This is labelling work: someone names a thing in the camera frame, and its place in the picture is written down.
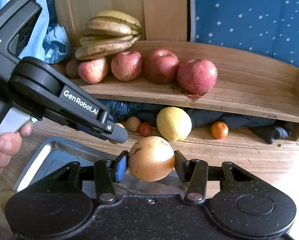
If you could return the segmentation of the person's left hand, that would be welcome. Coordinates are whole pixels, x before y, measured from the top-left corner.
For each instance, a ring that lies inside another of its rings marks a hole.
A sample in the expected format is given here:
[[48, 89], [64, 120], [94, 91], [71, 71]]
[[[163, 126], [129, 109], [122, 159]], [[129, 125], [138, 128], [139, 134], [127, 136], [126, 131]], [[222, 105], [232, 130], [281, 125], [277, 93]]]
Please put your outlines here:
[[31, 134], [33, 122], [27, 122], [18, 132], [7, 132], [0, 136], [0, 175], [13, 155], [17, 154], [22, 146], [23, 137]]

